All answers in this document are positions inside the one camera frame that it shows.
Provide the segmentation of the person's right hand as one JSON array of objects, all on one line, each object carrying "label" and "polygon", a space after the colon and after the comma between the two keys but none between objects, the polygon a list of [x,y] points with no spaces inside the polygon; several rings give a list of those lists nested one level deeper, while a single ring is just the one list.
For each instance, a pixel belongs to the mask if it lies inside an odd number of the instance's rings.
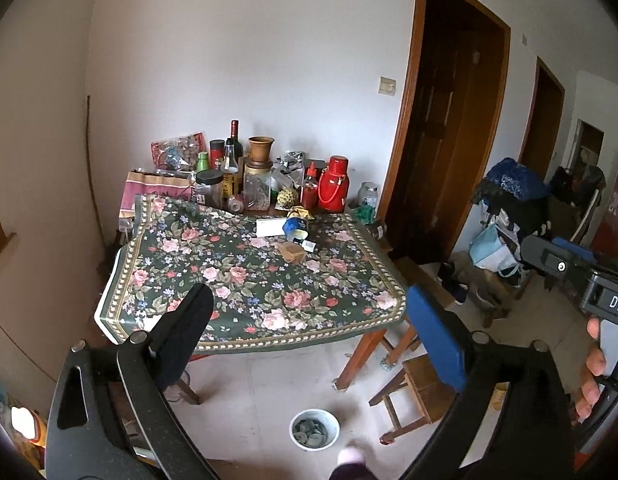
[{"label": "person's right hand", "polygon": [[605,356],[599,344],[600,325],[598,318],[590,318],[587,322],[587,333],[594,342],[580,373],[580,388],[575,402],[575,410],[580,422],[591,415],[592,409],[600,399],[601,391],[596,378],[604,374],[606,367]]}]

